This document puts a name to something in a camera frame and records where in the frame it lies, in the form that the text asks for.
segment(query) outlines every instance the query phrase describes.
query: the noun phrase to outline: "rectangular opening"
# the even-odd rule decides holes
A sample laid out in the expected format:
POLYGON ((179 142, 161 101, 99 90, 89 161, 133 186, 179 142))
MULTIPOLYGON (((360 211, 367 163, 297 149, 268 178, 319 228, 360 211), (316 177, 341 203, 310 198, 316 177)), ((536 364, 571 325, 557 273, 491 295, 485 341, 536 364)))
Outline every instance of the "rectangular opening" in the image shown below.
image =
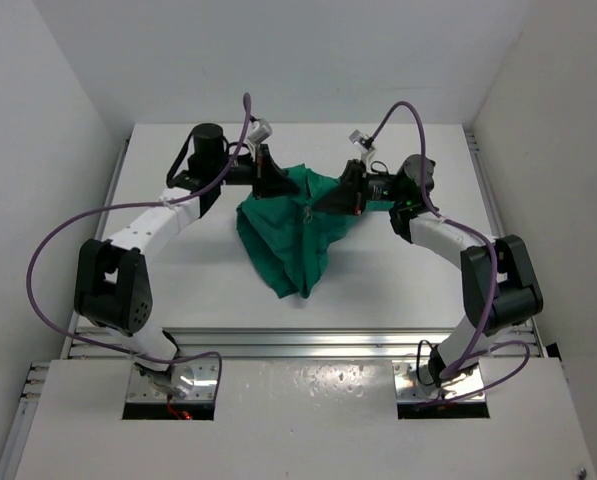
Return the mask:
POLYGON ((450 403, 433 407, 414 404, 398 404, 398 419, 429 418, 489 418, 489 409, 482 403, 450 403))
POLYGON ((213 420, 212 403, 126 403, 123 420, 213 420))

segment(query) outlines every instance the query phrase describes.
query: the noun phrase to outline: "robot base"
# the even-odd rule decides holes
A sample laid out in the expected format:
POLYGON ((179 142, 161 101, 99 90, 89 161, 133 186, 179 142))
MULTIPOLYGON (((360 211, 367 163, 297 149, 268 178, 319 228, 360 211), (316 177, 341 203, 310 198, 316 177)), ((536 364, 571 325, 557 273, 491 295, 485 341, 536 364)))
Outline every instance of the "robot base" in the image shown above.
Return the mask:
POLYGON ((132 368, 123 420, 213 420, 218 360, 202 358, 176 365, 173 394, 154 386, 138 368, 132 368))
MULTIPOLYGON (((476 365, 458 377, 447 381, 440 388, 423 385, 416 375, 415 360, 393 362, 394 386, 399 419, 417 418, 489 418, 485 394, 458 400, 454 403, 441 403, 478 390, 483 387, 480 369, 476 365)), ((421 363, 420 377, 428 382, 426 365, 421 363)))

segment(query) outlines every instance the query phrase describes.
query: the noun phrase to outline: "green towel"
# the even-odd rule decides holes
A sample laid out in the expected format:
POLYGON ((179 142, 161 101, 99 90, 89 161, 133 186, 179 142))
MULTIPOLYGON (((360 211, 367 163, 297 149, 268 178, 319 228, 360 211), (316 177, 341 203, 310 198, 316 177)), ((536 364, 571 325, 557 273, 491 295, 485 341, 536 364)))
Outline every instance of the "green towel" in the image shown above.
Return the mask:
MULTIPOLYGON (((287 171, 300 193, 259 200, 249 195, 238 206, 236 228, 254 267, 278 298, 296 292, 307 298, 327 268, 327 248, 343 238, 358 217, 312 210, 320 197, 338 185, 337 179, 304 165, 287 171)), ((367 204, 368 210, 390 207, 386 202, 367 204)))

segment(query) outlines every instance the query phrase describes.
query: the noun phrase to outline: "white table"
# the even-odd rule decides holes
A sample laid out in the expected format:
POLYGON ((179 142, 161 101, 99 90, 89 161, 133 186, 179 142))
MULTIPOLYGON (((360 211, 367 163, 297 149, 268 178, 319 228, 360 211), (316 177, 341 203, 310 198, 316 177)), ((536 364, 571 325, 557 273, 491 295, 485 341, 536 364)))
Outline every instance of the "white table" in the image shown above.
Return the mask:
MULTIPOLYGON (((276 125, 271 151, 283 167, 304 162, 320 173, 337 176, 345 161, 355 156, 347 136, 356 127, 276 125)), ((114 203, 156 198, 190 128, 136 126, 114 203)), ((228 137, 234 138, 237 128, 227 127, 228 137)), ((360 128, 372 130, 372 126, 360 128)), ((429 156, 438 162, 435 203, 446 214, 488 233, 461 127, 432 125, 427 133, 429 156)), ((418 151, 418 139, 411 126, 387 126, 377 147, 378 159, 396 169, 406 156, 418 151)), ((248 190, 225 188, 205 218, 149 263, 154 294, 150 321, 177 335, 191 332, 187 335, 193 338, 204 335, 200 327, 225 330, 209 335, 220 337, 213 341, 222 343, 213 345, 228 357, 215 420, 123 421, 130 362, 55 361, 17 480, 165 476, 561 480, 575 478, 581 465, 588 479, 596 478, 555 359, 532 358, 519 376, 492 391, 490 419, 397 420, 392 365, 384 357, 411 355, 417 339, 413 340, 414 333, 406 340, 408 334, 396 338, 374 335, 371 329, 423 329, 427 336, 441 328, 446 333, 462 315, 459 273, 398 238, 387 215, 374 213, 331 246, 329 268, 309 299, 278 300, 258 278, 236 234, 235 208, 248 190), (248 356, 242 345, 234 347, 247 342, 243 332, 263 328, 276 333, 256 333, 258 339, 273 344, 274 352, 293 353, 271 354, 272 350, 256 343, 259 357, 275 359, 233 359, 248 356), (298 328, 346 332, 307 335, 311 340, 305 341, 320 347, 335 346, 331 342, 354 343, 356 348, 331 353, 335 348, 319 347, 298 355, 291 350, 295 339, 303 336, 296 332, 298 328), (370 333, 349 334, 358 328, 370 333), (377 349, 378 342, 409 342, 409 350, 377 349), (317 361, 316 357, 329 359, 317 361)), ((138 214, 113 214, 104 236, 138 214)), ((86 320, 80 321, 81 330, 90 331, 87 325, 86 320)), ((82 355, 109 353, 82 345, 72 348, 73 357, 82 355)), ((484 382, 509 372, 518 361, 484 359, 484 382)))
MULTIPOLYGON (((485 381, 517 362, 484 360, 485 381)), ((129 369, 52 362, 16 479, 597 479, 557 359, 464 420, 398 420, 384 360, 227 361, 213 422, 120 420, 129 369)))
MULTIPOLYGON (((192 125, 137 125, 113 203, 153 200, 192 125)), ((356 128, 375 125, 273 125, 271 153, 281 167, 305 163, 337 177, 358 152, 356 128)), ((225 126, 234 140, 239 125, 225 126)), ((434 202, 490 233, 467 143, 459 125, 427 125, 428 156, 436 160, 434 202)), ((419 152, 413 125, 387 125, 376 159, 395 171, 419 152)), ((329 267, 307 300, 279 300, 254 270, 237 235, 236 207, 249 187, 224 187, 199 222, 148 262, 154 297, 151 320, 168 328, 451 328, 462 316, 459 272, 434 254, 396 236, 386 212, 370 213, 329 249, 329 267)), ((103 238, 139 210, 110 214, 103 238)), ((81 320, 80 326, 87 325, 81 320)))

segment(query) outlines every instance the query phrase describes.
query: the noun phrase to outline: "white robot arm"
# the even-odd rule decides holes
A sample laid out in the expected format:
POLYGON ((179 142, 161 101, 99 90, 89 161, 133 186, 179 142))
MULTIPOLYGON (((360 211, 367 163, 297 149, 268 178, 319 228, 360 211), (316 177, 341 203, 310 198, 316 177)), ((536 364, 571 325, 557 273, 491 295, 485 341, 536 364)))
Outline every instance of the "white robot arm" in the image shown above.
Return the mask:
MULTIPOLYGON (((223 184, 251 185, 255 198, 299 191, 262 143, 271 133, 264 120, 254 122, 246 140, 248 153, 238 156, 223 184)), ((225 168, 230 146, 220 126, 196 126, 167 175, 168 188, 160 196, 161 205, 147 209, 107 240, 89 239, 80 249, 74 309, 136 352, 136 363, 148 373, 167 372, 170 366, 144 357, 166 362, 179 352, 170 335, 148 322, 152 296, 147 259, 200 219, 217 200, 220 185, 204 195, 179 201, 208 185, 225 168), (194 153, 187 159, 188 169, 177 174, 191 139, 194 153)))
POLYGON ((423 199, 434 188, 435 162, 421 155, 407 158, 395 174, 376 172, 366 161, 375 149, 369 137, 354 132, 350 140, 361 152, 360 160, 350 160, 340 178, 340 185, 321 198, 315 210, 332 214, 358 215, 368 202, 389 201, 394 233, 407 242, 440 255, 461 271, 465 315, 442 343, 432 349, 426 372, 436 386, 457 376, 478 362, 478 352, 486 352, 505 329, 518 325, 540 313, 542 293, 529 254, 522 239, 515 235, 490 239, 496 255, 497 272, 493 302, 487 306, 492 277, 492 262, 480 238, 457 228, 432 213, 423 199), (481 320, 489 308, 489 315, 481 320))

